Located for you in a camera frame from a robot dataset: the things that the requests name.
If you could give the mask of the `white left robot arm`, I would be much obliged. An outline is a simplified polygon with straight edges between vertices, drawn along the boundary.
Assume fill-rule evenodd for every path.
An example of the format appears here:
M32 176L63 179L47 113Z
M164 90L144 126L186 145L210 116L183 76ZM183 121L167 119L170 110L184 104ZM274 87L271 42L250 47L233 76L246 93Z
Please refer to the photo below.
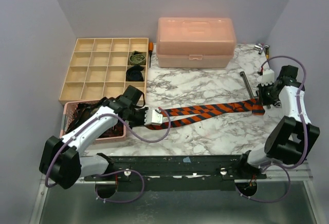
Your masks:
M47 139L39 166L45 175L45 185L68 189L81 177L98 175L102 180L113 177L114 168L104 155L84 157L85 150L118 122L143 125L146 108L138 106L143 92L130 85L116 98L103 98L94 114L61 138Z

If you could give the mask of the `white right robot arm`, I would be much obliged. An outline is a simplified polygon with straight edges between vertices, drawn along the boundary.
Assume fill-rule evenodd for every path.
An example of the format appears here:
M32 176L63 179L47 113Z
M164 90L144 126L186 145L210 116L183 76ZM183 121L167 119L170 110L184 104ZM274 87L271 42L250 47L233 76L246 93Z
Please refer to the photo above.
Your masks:
M261 106L280 104L283 118L267 138L263 148L247 151L239 158L237 174L244 179L266 166L279 164L288 168L300 165L308 155L320 129L312 125L304 105L304 85L297 81L298 68L287 65L279 76L266 69L258 85Z

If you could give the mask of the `pink plastic storage box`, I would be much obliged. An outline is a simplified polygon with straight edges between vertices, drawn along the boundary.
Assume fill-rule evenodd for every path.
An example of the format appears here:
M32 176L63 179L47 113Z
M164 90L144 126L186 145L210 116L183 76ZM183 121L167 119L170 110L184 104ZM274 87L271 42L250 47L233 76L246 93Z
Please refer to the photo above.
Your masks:
M156 55L163 68L225 68L236 37L230 18L161 17Z

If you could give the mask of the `pink plastic basket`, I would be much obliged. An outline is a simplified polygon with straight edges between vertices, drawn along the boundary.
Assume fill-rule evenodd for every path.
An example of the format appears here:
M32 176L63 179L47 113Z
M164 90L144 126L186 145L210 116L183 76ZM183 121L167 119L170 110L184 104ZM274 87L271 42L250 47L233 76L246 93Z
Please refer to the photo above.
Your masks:
M87 101L71 101L67 102L64 105L60 137L66 134L66 131L69 127L69 124L72 122L74 117L76 116L75 110L80 103L82 104L96 104L99 100L87 100ZM112 129L112 131L108 130L103 135L101 135L98 139L94 141L94 144L104 144L115 141L122 141L126 137L126 128L123 126L121 122L118 122L116 126Z

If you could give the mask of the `orange navy striped tie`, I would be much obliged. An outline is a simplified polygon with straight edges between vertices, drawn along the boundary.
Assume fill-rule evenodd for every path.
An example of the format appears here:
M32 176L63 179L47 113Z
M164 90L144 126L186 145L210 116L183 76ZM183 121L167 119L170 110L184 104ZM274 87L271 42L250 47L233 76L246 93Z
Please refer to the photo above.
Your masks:
M196 122L207 120L219 115L229 113L244 113L252 112L253 115L262 116L265 114L265 109L257 99L249 99L246 101L195 105L188 107L169 108L165 109L169 117L188 116L190 117L171 121L171 128L190 125Z

